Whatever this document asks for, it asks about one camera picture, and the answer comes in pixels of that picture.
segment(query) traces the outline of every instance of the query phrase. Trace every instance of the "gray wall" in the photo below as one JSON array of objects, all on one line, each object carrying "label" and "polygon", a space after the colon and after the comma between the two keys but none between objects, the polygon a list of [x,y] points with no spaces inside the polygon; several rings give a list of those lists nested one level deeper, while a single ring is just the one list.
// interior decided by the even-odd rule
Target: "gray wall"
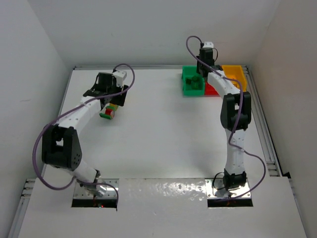
[{"label": "gray wall", "polygon": [[[214,41],[219,63],[249,64],[279,0],[29,0],[70,65],[190,64],[191,34]],[[193,40],[193,49],[198,49]]]},{"label": "gray wall", "polygon": [[0,237],[8,235],[33,143],[57,115],[69,70],[26,0],[0,1]]},{"label": "gray wall", "polygon": [[277,154],[294,181],[309,237],[317,234],[316,12],[315,0],[282,0],[253,66]]}]

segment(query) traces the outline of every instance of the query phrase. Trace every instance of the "white table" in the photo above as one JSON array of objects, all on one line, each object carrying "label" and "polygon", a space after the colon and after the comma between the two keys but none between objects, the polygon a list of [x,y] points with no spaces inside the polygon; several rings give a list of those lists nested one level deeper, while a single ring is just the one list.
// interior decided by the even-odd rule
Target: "white table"
[{"label": "white table", "polygon": [[[79,102],[101,71],[110,72],[73,71],[62,112]],[[253,207],[208,208],[204,178],[222,172],[226,161],[221,98],[183,97],[179,68],[135,71],[114,119],[96,115],[80,134],[83,159],[104,178],[120,179],[118,212],[71,208],[74,186],[52,191],[37,180],[20,238],[305,237],[287,178],[267,175],[252,192]],[[264,158],[254,119],[245,148]],[[253,186],[262,165],[246,156],[245,167]],[[45,179],[59,186],[70,176],[47,166]]]}]

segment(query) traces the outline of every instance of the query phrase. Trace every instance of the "plastic bin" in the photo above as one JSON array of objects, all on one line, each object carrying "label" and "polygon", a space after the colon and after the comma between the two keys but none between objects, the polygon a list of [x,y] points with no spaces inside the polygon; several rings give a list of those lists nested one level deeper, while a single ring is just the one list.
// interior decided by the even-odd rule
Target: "plastic bin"
[{"label": "plastic bin", "polygon": [[[228,78],[237,79],[242,84],[243,92],[247,91],[247,79],[244,76],[243,69],[240,65],[222,65],[221,66],[225,75]],[[240,89],[239,84],[236,82],[232,82],[234,86]]]},{"label": "plastic bin", "polygon": [[183,66],[183,93],[185,96],[203,96],[205,94],[205,80],[196,73],[196,66]]}]

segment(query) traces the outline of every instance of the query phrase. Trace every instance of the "black cable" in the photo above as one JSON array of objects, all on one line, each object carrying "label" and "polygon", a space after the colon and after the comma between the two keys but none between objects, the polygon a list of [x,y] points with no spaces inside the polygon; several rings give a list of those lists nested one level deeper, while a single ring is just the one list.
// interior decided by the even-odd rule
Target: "black cable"
[{"label": "black cable", "polygon": [[212,180],[212,183],[211,183],[211,187],[212,187],[212,188],[215,188],[215,189],[217,189],[217,190],[222,190],[222,189],[225,188],[225,187],[220,187],[220,188],[214,187],[214,182],[215,182],[217,176],[218,176],[219,174],[223,174],[223,173],[224,173],[224,172],[219,172],[218,174],[216,174],[216,175],[214,176],[214,178],[213,178],[213,180]]},{"label": "black cable", "polygon": [[214,62],[216,62],[216,60],[218,59],[218,50],[217,48],[213,48],[213,49],[217,51],[217,56],[216,56],[216,59],[214,60]]}]

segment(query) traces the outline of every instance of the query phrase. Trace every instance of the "green object in bin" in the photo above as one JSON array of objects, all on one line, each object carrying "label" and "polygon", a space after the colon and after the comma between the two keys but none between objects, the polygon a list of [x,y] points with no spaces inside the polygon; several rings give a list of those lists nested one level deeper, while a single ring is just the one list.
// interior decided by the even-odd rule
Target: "green object in bin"
[{"label": "green object in bin", "polygon": [[205,94],[205,80],[196,73],[196,66],[183,66],[182,80],[185,96],[203,96]]}]

